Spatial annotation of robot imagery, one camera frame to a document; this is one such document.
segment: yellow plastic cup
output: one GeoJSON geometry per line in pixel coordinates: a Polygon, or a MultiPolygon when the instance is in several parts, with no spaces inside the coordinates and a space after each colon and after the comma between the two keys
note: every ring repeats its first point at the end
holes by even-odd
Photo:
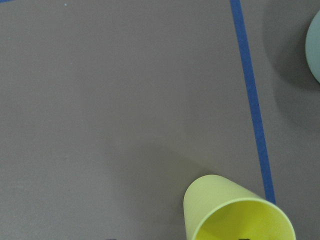
{"type": "Polygon", "coordinates": [[[280,208],[222,176],[195,180],[183,210],[187,240],[296,240],[280,208]]]}

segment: blue tape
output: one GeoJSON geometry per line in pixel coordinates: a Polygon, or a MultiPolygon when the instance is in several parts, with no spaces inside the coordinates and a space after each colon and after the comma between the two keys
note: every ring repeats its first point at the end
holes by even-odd
{"type": "Polygon", "coordinates": [[[255,143],[260,161],[265,198],[269,202],[276,204],[276,197],[272,182],[264,126],[260,112],[254,70],[252,67],[250,49],[248,44],[244,16],[241,8],[241,2],[240,0],[230,0],[230,4],[233,15],[234,27],[236,31],[236,37],[238,40],[240,50],[245,86],[250,105],[255,143]]]}

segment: gray surface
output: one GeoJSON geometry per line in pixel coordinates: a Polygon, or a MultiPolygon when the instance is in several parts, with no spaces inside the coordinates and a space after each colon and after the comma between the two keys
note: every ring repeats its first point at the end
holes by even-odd
{"type": "MultiPolygon", "coordinates": [[[[278,205],[316,239],[320,86],[293,44],[320,6],[291,2],[243,10],[278,205]]],[[[229,1],[15,0],[0,29],[1,239],[182,240],[208,173],[263,196],[229,1]]]]}

